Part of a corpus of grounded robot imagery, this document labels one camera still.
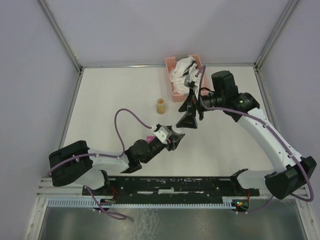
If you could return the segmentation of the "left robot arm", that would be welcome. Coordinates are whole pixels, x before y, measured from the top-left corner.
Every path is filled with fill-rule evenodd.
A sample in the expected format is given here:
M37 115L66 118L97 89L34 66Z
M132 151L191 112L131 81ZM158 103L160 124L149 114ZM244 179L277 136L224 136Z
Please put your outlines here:
M84 140L76 141L52 152L49 175L54 187L79 184L106 195L111 189L108 172L131 174L142 168L161 151L174 151L185 133L175 126L158 124L151 141L137 140L120 155L88 147Z

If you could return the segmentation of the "white vitamin bottle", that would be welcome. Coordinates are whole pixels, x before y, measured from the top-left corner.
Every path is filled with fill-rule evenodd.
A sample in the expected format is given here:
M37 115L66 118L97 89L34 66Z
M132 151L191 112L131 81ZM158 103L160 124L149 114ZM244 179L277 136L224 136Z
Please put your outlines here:
M183 129L182 128L176 128L175 126L172 127L172 134L175 136L175 137L180 137L182 136L184 133L183 133Z

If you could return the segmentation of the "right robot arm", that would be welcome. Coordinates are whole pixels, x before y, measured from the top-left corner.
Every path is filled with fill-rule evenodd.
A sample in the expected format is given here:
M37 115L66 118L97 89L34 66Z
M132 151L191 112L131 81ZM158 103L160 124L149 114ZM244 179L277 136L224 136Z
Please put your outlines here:
M314 158L302 156L280 135L257 100L248 92L239 92L230 71L213 73L213 90L209 89L206 95L202 95L205 90L202 86L204 73L202 68L186 76L184 85L189 88L189 94L179 109L185 115L176 127L196 129L196 116L202 120L206 111L223 111L251 135L272 165L271 170L239 170L234 175L236 179L229 183L231 193L240 196L247 189L266 189L282 200L307 186L309 197L304 201L311 202L314 192L310 178L317 166Z

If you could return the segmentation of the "pink pill organizer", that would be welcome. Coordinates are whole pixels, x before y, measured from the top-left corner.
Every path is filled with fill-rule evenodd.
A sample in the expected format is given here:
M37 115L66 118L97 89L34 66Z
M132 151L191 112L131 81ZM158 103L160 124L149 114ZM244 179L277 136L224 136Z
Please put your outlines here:
M146 138L147 143L149 144L150 142L152 142L155 139L155 136L148 136Z

